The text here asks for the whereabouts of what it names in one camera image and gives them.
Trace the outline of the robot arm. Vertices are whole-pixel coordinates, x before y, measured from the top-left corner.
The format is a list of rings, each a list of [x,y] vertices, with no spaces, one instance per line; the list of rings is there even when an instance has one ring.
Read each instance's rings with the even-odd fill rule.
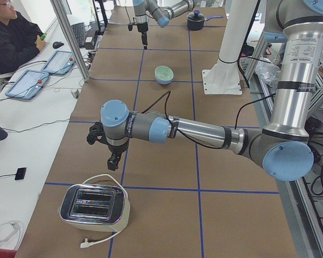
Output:
[[[260,130],[216,126],[166,113],[130,111],[111,100],[101,107],[101,142],[116,170],[131,138],[162,144],[184,137],[210,149],[242,155],[280,181],[294,181],[312,168],[314,157],[305,130],[323,49],[323,1],[268,1],[264,34],[286,41],[271,119]]]
[[[132,31],[133,26],[137,26],[138,32],[141,33],[142,44],[144,49],[148,48],[148,12],[157,24],[164,28],[170,20],[182,15],[185,12],[192,11],[199,1],[195,0],[182,0],[173,6],[161,8],[157,1],[151,0],[134,0],[132,1],[135,13],[135,20],[128,25],[128,30]]]

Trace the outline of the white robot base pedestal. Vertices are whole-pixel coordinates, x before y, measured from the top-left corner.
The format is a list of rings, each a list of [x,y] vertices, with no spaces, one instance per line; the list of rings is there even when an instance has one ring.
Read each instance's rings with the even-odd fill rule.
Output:
[[[238,59],[258,6],[257,0],[232,1],[217,63],[210,70],[202,71],[206,95],[242,94]]]

